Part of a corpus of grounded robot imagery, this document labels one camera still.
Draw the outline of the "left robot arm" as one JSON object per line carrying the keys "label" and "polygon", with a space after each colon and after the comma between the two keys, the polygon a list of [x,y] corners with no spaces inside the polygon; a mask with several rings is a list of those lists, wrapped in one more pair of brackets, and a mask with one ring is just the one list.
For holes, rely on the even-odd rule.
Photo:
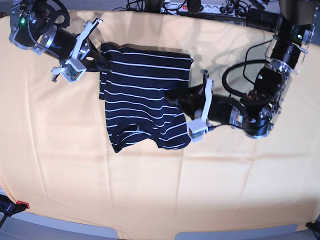
{"label": "left robot arm", "polygon": [[[215,94],[208,71],[202,73],[202,84],[176,88],[165,93],[165,99],[189,118],[187,134],[193,141],[220,126],[241,129],[248,137],[269,135],[281,113],[281,101],[297,74],[297,64],[304,60],[315,30],[315,0],[281,0],[280,16],[273,38],[268,41],[264,59],[235,64],[225,70],[221,83],[228,96]],[[248,65],[261,64],[253,89],[241,92],[227,82],[229,73]]]}

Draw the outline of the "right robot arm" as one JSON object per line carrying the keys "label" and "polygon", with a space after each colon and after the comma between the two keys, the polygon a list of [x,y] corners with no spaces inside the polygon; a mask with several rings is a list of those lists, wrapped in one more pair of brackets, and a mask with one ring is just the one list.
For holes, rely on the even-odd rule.
{"label": "right robot arm", "polygon": [[97,17],[87,21],[81,33],[70,33],[66,30],[70,25],[67,8],[59,0],[54,3],[58,9],[46,0],[13,1],[6,12],[10,16],[9,41],[20,49],[47,54],[65,69],[74,59],[88,72],[109,71],[108,61],[89,38],[103,20]]}

